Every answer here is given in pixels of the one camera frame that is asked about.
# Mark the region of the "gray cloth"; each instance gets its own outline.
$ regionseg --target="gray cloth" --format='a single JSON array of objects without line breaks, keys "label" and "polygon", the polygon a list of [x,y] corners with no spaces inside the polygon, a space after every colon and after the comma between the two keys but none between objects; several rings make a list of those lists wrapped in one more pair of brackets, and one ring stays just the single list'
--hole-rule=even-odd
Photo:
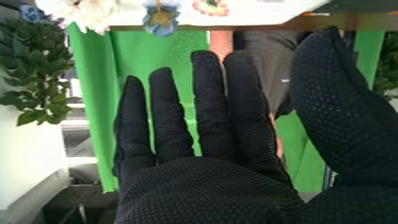
[{"label": "gray cloth", "polygon": [[270,113],[277,113],[289,86],[289,67],[296,48],[295,31],[250,31],[243,33],[245,52],[257,68],[263,93],[268,98]]}]

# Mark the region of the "green paper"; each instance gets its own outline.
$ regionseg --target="green paper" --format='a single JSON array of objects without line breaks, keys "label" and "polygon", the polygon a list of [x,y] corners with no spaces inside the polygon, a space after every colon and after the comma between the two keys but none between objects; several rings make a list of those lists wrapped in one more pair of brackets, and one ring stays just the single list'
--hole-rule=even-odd
[{"label": "green paper", "polygon": [[73,25],[67,28],[67,33],[81,82],[103,191],[113,192],[117,190],[117,180],[112,175],[113,118],[124,79],[128,75],[135,75],[142,80],[145,90],[149,90],[147,76],[151,72],[163,66],[172,68],[188,128],[197,140],[190,53],[195,50],[208,50],[206,32],[177,32],[167,38],[133,31],[108,32],[105,36],[99,36],[90,31],[83,34]]}]

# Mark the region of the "wall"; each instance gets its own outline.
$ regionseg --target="wall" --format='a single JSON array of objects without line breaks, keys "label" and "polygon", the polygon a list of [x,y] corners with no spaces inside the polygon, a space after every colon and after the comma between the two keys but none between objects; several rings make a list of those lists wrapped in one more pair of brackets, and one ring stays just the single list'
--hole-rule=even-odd
[{"label": "wall", "polygon": [[[0,7],[0,20],[5,17],[18,17],[18,13]],[[0,78],[0,96],[9,88]],[[26,202],[34,196],[35,199],[28,202],[32,206],[39,206],[48,200],[44,194],[37,198],[37,195],[28,195],[28,192],[53,173],[66,170],[60,126],[30,124],[16,127],[18,115],[18,110],[0,105],[0,220],[10,207],[18,211],[14,203],[21,198]],[[66,187],[67,176],[55,180],[57,183],[51,181],[50,184],[60,186],[62,183]]]}]

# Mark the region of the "glove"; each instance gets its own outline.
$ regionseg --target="glove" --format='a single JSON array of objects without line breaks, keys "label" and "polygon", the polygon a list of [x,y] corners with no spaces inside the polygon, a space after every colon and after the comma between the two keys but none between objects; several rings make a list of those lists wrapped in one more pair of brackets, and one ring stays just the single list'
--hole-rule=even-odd
[{"label": "glove", "polygon": [[193,157],[172,71],[149,77],[154,152],[144,87],[126,80],[115,119],[115,223],[288,223],[304,202],[277,158],[275,131],[256,68],[243,53],[192,55],[197,132]]},{"label": "glove", "polygon": [[337,172],[300,223],[398,223],[398,115],[368,89],[337,29],[295,52],[291,100],[307,135]]}]

